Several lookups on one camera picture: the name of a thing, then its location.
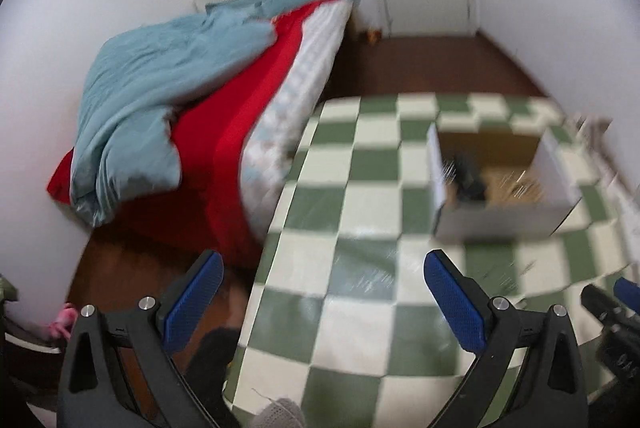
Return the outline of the black smart band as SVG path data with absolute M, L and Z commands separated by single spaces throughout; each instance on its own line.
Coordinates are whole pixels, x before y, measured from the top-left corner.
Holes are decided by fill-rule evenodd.
M 451 166 L 457 202 L 486 203 L 487 185 L 473 158 L 466 154 L 453 154 Z

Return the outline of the red bed sheet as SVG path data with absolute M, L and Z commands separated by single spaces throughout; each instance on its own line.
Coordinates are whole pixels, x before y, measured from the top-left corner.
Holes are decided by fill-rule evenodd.
M 129 226 L 139 235 L 181 250 L 216 250 L 229 265 L 258 263 L 258 240 L 250 232 L 241 203 L 242 151 L 292 66 L 302 41 L 302 23 L 326 1 L 335 0 L 309 2 L 276 17 L 277 41 L 272 47 L 217 90 L 176 109 L 169 121 L 169 138 L 177 147 L 182 170 L 178 187 L 125 201 L 107 223 Z M 71 211 L 73 150 L 60 161 L 47 186 L 49 196 Z

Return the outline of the pink object on floor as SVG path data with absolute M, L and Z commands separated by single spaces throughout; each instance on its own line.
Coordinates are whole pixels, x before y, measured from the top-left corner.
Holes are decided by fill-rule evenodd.
M 52 340 L 69 341 L 78 315 L 79 313 L 73 304 L 64 304 L 54 321 L 47 327 L 49 337 Z

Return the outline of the white cardboard box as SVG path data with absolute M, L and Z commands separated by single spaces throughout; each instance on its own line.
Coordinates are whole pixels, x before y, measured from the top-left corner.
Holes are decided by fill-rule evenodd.
M 433 233 L 442 241 L 541 239 L 553 234 L 582 199 L 563 165 L 551 131 L 540 135 L 505 129 L 426 133 L 433 197 Z M 486 203 L 458 203 L 453 154 L 466 154 L 487 185 Z

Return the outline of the teal blue duvet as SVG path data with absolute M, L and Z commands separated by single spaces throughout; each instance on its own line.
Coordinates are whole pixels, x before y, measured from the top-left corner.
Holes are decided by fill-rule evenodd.
M 177 188 L 176 109 L 226 84 L 276 43 L 276 17 L 314 1 L 210 1 L 204 12 L 107 40 L 79 106 L 70 162 L 78 217 L 98 227 L 127 200 Z

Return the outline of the checkered pattern mattress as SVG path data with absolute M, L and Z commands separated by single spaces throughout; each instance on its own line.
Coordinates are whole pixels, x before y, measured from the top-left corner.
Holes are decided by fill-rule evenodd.
M 326 1 L 304 20 L 292 66 L 245 141 L 240 196 L 258 241 L 266 238 L 297 144 L 329 80 L 351 13 L 351 0 Z

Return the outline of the small orange bottle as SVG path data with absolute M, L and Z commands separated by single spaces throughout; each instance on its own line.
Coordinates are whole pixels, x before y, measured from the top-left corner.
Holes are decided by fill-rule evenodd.
M 367 42 L 370 45 L 375 45 L 382 39 L 382 30 L 381 29 L 369 29 L 367 31 Z

